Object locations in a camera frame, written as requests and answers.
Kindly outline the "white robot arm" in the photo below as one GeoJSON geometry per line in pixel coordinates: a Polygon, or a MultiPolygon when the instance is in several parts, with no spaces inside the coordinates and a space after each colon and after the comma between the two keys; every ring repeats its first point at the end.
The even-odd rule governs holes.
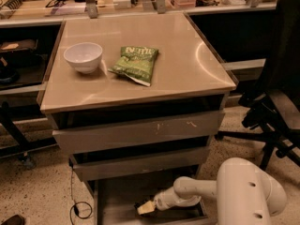
{"type": "Polygon", "coordinates": [[[190,207],[203,197],[217,201],[217,225],[271,225],[271,217],[287,204],[286,192],[275,178],[250,161],[232,157],[221,164],[215,180],[181,176],[152,200],[142,202],[137,212],[190,207]]]}

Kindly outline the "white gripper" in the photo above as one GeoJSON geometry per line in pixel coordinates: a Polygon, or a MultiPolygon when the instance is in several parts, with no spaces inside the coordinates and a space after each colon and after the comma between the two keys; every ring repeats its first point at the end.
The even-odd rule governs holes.
{"type": "Polygon", "coordinates": [[[154,201],[146,201],[138,206],[139,215],[150,214],[156,209],[165,211],[173,207],[190,207],[196,205],[201,200],[200,196],[191,196],[183,198],[179,196],[173,187],[160,191],[154,201]]]}

